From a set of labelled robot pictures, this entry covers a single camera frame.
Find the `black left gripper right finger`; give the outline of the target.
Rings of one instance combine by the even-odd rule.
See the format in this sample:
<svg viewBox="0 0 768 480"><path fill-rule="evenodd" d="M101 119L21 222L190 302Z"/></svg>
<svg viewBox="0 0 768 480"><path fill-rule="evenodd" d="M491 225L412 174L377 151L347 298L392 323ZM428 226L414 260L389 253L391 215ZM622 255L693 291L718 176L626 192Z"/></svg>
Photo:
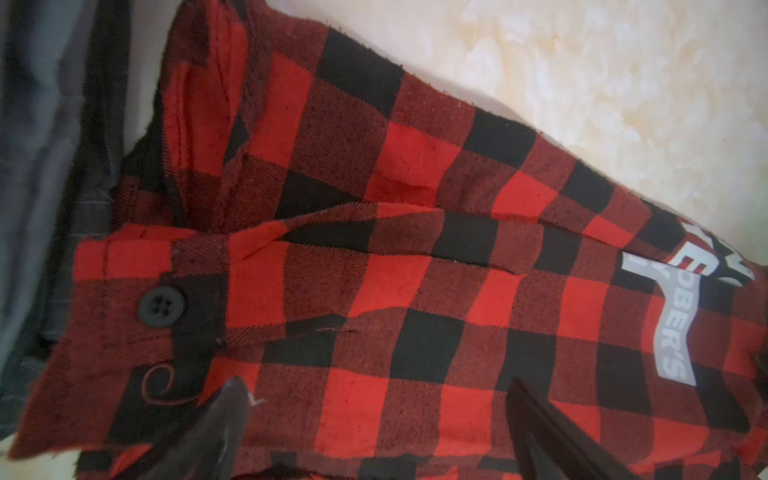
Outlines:
<svg viewBox="0 0 768 480"><path fill-rule="evenodd" d="M634 479L632 473L522 379L505 401L508 429L524 479Z"/></svg>

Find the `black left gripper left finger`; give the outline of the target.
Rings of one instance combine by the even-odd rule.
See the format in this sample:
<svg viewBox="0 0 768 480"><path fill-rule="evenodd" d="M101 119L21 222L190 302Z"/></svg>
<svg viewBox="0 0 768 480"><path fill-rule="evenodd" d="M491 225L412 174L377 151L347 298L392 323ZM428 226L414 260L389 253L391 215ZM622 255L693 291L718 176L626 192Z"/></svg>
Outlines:
<svg viewBox="0 0 768 480"><path fill-rule="evenodd" d="M227 381L134 462L136 479L229 479L251 409L244 381Z"/></svg>

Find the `red black plaid shirt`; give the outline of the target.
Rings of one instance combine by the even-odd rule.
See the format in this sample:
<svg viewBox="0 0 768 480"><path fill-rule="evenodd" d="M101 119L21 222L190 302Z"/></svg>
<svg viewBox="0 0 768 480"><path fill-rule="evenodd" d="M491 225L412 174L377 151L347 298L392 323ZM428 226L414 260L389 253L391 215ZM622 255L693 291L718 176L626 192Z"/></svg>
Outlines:
<svg viewBox="0 0 768 480"><path fill-rule="evenodd" d="M767 469L767 270L262 1L186 1L14 459L109 479L228 380L237 477L518 479L529 385L643 479Z"/></svg>

